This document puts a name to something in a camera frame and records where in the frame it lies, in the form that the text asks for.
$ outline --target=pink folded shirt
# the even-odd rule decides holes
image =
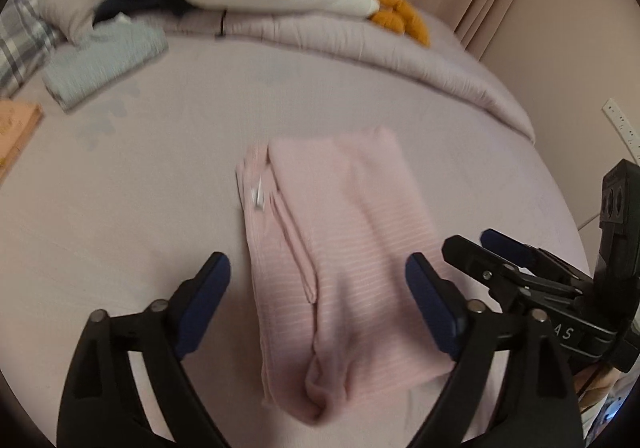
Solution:
[[[442,240],[386,128],[274,139],[238,166],[266,401],[308,424],[452,368],[405,280]]]

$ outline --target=folded light blue towel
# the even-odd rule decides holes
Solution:
[[[55,54],[42,78],[47,90],[67,111],[167,48],[161,29],[116,18],[96,25],[76,49]]]

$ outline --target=power strip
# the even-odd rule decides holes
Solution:
[[[616,128],[620,137],[622,137],[622,141],[624,141],[626,147],[629,148],[636,164],[640,165],[640,134],[631,126],[631,123],[629,123],[629,120],[613,99],[609,99],[605,103],[602,111]]]

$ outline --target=cardboard box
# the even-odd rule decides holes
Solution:
[[[0,184],[41,118],[39,104],[0,99]]]

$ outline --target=orange plush feet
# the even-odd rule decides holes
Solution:
[[[389,29],[394,33],[404,34],[406,31],[405,21],[401,15],[395,11],[378,11],[377,13],[373,13],[369,19],[373,23],[380,25],[380,27]]]
[[[415,8],[407,0],[378,1],[380,2],[380,11],[369,18],[373,23],[398,34],[407,33],[422,45],[429,46],[429,30]]]

